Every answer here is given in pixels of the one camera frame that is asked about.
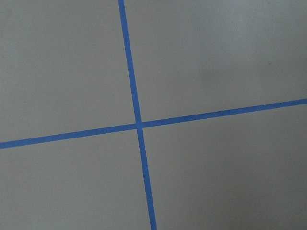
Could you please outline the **blue tape line crosswise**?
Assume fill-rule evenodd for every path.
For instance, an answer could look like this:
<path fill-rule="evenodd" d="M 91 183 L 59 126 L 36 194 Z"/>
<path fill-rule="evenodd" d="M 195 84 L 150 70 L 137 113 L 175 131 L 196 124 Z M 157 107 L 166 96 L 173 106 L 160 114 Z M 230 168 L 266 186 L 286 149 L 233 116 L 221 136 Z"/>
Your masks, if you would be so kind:
<path fill-rule="evenodd" d="M 292 107 L 292 106 L 304 105 L 306 103 L 307 103 L 306 99 L 299 99 L 299 100 L 292 100 L 292 101 L 286 101 L 286 102 L 270 103 L 270 104 L 249 106 L 249 107 L 222 110 L 222 111 L 216 111 L 216 112 L 209 112 L 209 113 L 203 113 L 203 114 L 187 115 L 187 116 L 172 117 L 172 118 L 166 118 L 166 119 L 160 119 L 160 120 L 146 121 L 146 122 L 142 122 L 139 125 L 138 124 L 125 124 L 125 125 L 119 125 L 119 126 L 89 129 L 89 130 L 56 134 L 56 135 L 50 135 L 50 136 L 42 136 L 42 137 L 36 137 L 36 138 L 26 138 L 26 139 L 2 142 L 0 144 L 0 148 L 8 149 L 8 148 L 14 148 L 14 147 L 19 147 L 19 146 L 27 146 L 27 145 L 48 143 L 48 142 L 67 140 L 67 139 L 83 138 L 83 137 L 89 137 L 89 136 L 96 136 L 96 135 L 102 135 L 102 134 L 135 130 L 137 129 L 137 127 L 142 127 L 142 128 L 157 127 L 157 126 L 164 126 L 164 125 L 170 125 L 170 124 L 185 123 L 185 122 L 196 121 L 196 120 L 204 120 L 204 119 L 211 119 L 211 118 L 217 118 L 217 117 L 223 117 L 223 116 L 253 113 L 253 112 L 258 112 L 258 111 L 279 109 L 279 108 L 284 108 L 284 107 Z"/>

